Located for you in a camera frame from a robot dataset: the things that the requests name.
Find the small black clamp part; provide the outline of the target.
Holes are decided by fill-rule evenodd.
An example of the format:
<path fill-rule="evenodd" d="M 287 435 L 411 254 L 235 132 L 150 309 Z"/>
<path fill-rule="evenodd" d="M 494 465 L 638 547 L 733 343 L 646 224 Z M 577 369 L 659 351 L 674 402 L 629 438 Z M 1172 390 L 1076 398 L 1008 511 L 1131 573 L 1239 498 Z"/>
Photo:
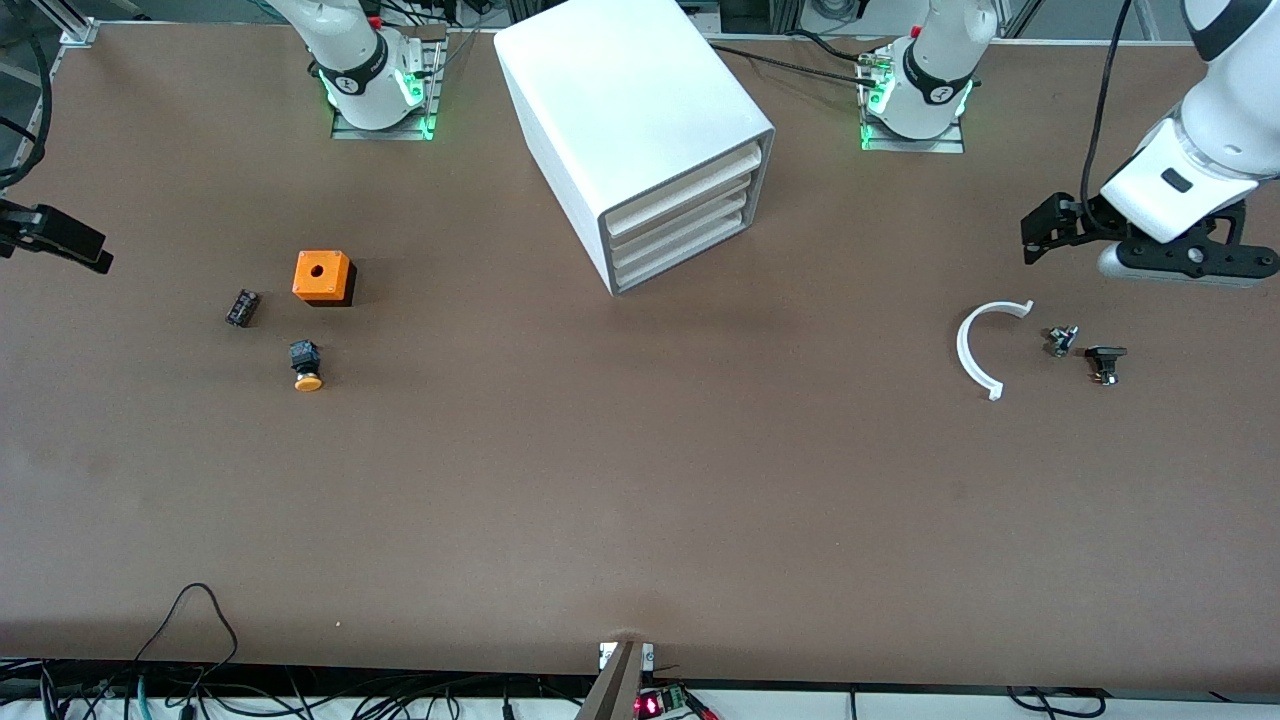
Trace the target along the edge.
<path fill-rule="evenodd" d="M 1119 382 L 1117 361 L 1128 355 L 1128 348 L 1121 346 L 1091 346 L 1085 348 L 1083 355 L 1091 363 L 1094 380 L 1100 386 L 1110 387 Z"/>

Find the white curved plastic arc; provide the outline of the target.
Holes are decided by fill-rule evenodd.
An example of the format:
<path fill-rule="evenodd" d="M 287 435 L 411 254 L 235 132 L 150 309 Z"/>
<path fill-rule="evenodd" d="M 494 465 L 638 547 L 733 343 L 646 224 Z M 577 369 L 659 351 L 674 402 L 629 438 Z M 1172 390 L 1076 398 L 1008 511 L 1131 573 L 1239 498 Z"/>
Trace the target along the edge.
<path fill-rule="evenodd" d="M 1036 306 L 1036 301 L 1028 299 L 1018 304 L 1012 301 L 993 301 L 977 306 L 961 322 L 955 336 L 955 350 L 957 360 L 966 375 L 987 393 L 989 401 L 1000 401 L 1004 397 L 1004 382 L 989 375 L 977 361 L 970 345 L 970 333 L 975 320 L 986 314 L 1004 314 L 1007 316 L 1025 318 Z"/>

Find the orange box with hole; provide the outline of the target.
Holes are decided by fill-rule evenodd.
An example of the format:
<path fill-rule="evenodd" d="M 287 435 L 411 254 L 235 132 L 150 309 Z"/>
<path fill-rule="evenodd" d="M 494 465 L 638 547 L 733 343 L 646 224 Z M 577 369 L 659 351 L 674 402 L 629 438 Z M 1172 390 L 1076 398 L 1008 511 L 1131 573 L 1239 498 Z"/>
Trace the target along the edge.
<path fill-rule="evenodd" d="M 291 279 L 292 293 L 310 307 L 351 307 L 358 266 L 340 250 L 300 251 Z"/>

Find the circuit board with red light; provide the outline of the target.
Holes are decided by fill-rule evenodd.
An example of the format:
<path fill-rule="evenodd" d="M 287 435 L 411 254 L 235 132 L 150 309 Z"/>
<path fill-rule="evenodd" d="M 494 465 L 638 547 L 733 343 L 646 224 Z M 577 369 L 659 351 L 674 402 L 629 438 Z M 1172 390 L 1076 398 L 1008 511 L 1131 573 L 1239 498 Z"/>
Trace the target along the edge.
<path fill-rule="evenodd" d="M 634 702 L 634 720 L 721 720 L 685 685 L 673 684 L 640 692 Z"/>

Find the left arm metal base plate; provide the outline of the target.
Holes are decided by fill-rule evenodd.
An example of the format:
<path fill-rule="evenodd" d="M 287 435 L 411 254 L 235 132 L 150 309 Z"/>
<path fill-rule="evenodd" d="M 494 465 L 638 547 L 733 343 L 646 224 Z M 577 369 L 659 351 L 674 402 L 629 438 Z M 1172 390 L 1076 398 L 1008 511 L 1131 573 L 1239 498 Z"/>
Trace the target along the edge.
<path fill-rule="evenodd" d="M 963 152 L 960 115 L 972 82 L 965 79 L 957 88 L 951 85 L 934 87 L 933 95 L 943 101 L 929 104 L 931 94 L 922 94 L 905 76 L 902 56 L 906 45 L 906 38 L 899 38 L 859 58 L 856 77 L 870 82 L 858 90 L 861 149 Z"/>

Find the aluminium frame profile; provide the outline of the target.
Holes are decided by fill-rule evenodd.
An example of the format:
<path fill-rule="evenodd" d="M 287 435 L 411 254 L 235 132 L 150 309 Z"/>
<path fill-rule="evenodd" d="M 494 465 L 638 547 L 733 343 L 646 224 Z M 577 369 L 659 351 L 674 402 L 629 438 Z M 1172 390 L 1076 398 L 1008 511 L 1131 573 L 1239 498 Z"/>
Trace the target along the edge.
<path fill-rule="evenodd" d="M 83 13 L 72 0 L 29 0 L 60 31 L 60 44 L 88 47 L 97 36 L 99 22 Z"/>

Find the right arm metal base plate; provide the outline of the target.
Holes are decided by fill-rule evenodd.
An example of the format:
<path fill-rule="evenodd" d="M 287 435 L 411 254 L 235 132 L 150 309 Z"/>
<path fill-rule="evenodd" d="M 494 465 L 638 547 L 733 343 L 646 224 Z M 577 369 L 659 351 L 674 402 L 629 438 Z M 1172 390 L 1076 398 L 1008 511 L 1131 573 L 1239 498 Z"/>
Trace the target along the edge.
<path fill-rule="evenodd" d="M 332 95 L 333 140 L 361 141 L 430 141 L 434 138 L 442 101 L 445 65 L 451 59 L 447 36 L 422 38 L 401 35 L 390 46 L 389 69 L 383 74 L 397 87 L 397 100 L 404 114 L 392 126 L 380 129 L 360 128 L 342 115 Z"/>

